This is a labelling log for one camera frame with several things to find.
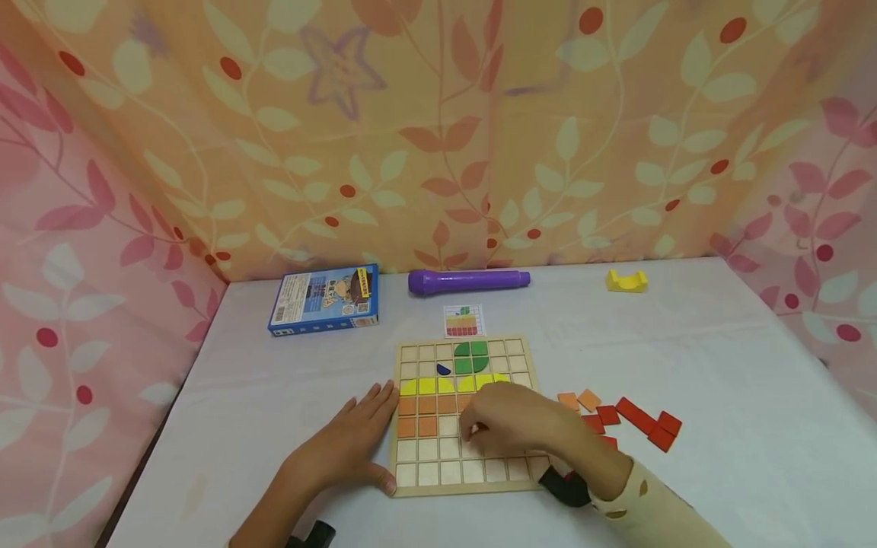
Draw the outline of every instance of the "purple pen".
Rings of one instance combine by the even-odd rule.
[[[408,290],[415,295],[435,295],[484,289],[512,289],[530,285],[530,273],[521,270],[474,270],[467,272],[433,272],[412,270]]]

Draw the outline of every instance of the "left hand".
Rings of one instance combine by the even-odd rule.
[[[383,438],[389,419],[399,403],[393,381],[383,388],[374,384],[357,403],[351,398],[322,430],[293,451],[283,466],[298,485],[316,493],[339,485],[374,485],[387,495],[396,492],[396,478],[372,462],[374,449]]]

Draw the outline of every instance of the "hand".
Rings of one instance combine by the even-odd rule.
[[[287,457],[283,466],[292,481],[316,493],[338,485],[374,485],[387,495],[396,491],[396,478],[372,462],[389,419],[399,403],[393,381],[374,384],[359,403],[351,398],[323,429]]]
[[[562,459],[568,440],[595,439],[578,413],[510,382],[486,384],[475,394],[460,415],[460,433],[481,452],[538,450]]]

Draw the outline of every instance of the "white table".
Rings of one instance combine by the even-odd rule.
[[[350,395],[392,374],[400,340],[441,338],[441,307],[482,303],[488,334],[523,333],[545,394],[591,388],[683,421],[665,454],[628,423],[622,450],[735,546],[877,544],[877,432],[823,366],[718,259],[643,268],[642,295],[610,293],[607,265],[532,268],[526,289],[408,295],[381,276],[381,323],[271,338],[276,281],[232,284],[111,548],[221,546],[277,466]],[[387,462],[385,443],[377,455]],[[620,545],[592,509],[544,491],[390,500],[325,497],[332,548]]]

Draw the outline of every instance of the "cream sleeve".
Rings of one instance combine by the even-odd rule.
[[[633,548],[731,546],[695,509],[636,460],[616,500],[603,501],[590,495],[597,511]]]

